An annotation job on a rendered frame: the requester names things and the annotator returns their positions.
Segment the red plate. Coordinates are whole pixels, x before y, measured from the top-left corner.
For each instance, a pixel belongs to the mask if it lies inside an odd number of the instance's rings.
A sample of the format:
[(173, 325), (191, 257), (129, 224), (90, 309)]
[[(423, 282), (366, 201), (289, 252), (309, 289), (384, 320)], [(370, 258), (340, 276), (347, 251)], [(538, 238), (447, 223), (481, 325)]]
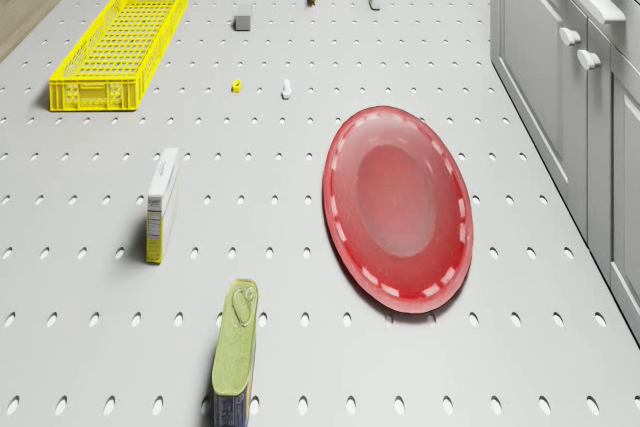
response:
[(474, 237), (469, 192), (419, 118), (385, 105), (352, 115), (329, 147), (322, 195), (342, 263), (382, 305), (422, 314), (463, 285)]

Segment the white and yellow box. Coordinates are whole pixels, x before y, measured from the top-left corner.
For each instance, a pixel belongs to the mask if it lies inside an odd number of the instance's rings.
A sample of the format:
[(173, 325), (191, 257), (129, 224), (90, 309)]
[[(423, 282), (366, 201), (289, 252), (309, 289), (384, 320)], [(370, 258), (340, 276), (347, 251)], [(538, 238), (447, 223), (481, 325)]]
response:
[(177, 147), (165, 148), (147, 194), (146, 261), (160, 264), (166, 253), (177, 212)]

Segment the flat-sided can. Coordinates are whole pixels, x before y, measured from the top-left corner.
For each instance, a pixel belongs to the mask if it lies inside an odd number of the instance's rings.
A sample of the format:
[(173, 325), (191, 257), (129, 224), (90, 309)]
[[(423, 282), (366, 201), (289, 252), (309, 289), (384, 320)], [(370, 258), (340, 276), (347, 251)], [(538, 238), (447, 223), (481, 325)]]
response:
[(215, 427), (248, 425), (258, 299), (250, 279), (235, 279), (227, 290), (212, 367)]

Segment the yellow basket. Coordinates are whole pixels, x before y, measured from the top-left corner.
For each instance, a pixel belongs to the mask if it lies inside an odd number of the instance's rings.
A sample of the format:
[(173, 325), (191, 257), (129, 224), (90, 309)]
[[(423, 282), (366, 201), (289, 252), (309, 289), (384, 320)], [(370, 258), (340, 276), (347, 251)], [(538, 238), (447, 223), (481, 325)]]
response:
[(109, 0), (49, 79), (52, 111), (134, 111), (188, 0)]

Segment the white cabinet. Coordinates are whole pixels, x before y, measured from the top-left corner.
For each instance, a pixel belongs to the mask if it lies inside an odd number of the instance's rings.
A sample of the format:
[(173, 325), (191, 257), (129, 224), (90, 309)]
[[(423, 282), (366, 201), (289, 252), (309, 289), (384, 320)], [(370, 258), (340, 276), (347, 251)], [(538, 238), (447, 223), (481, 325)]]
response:
[(491, 59), (640, 344), (640, 0), (490, 0)]

